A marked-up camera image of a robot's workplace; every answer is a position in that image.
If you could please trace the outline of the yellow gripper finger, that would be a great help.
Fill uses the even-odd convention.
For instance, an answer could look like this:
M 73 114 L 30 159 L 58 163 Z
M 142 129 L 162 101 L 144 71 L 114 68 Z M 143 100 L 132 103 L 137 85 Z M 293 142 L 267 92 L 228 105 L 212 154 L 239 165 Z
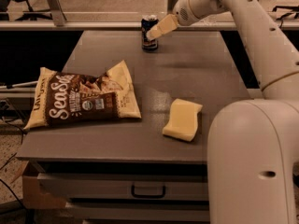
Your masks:
M 177 17 L 173 14 L 168 14 L 147 31 L 146 38 L 148 40 L 154 40 L 176 30 L 177 28 Z

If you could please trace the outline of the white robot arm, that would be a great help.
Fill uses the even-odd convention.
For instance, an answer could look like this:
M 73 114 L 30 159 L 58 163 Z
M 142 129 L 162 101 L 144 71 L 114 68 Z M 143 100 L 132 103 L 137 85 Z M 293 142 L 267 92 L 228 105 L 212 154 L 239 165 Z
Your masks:
M 296 224 L 292 168 L 299 160 L 299 52 L 258 0 L 179 0 L 153 39 L 228 11 L 262 96 L 224 107 L 207 139 L 210 224 Z

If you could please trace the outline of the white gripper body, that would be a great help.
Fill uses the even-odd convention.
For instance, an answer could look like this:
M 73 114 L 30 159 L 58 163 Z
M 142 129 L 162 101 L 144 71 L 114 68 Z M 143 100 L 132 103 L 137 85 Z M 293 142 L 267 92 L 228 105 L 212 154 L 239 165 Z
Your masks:
M 197 0 L 178 0 L 173 9 L 178 23 L 189 26 L 199 21 Z

